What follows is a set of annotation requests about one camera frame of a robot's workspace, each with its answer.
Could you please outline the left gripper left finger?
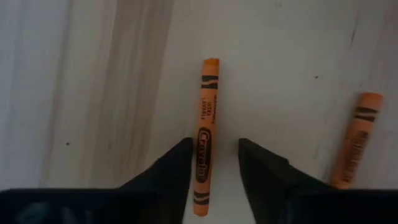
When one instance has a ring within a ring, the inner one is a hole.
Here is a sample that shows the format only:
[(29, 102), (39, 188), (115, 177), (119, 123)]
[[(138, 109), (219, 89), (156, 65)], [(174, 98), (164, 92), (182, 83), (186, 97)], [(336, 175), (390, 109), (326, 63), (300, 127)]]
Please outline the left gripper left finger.
[(181, 223), (192, 156), (183, 138), (120, 187), (3, 190), (1, 223)]

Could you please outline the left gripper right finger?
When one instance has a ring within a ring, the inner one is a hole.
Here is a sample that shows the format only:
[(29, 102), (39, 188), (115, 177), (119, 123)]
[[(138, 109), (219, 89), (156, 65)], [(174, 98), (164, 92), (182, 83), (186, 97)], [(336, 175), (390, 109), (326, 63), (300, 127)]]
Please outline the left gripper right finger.
[(256, 223), (397, 224), (396, 190), (339, 190), (246, 138), (238, 158)]

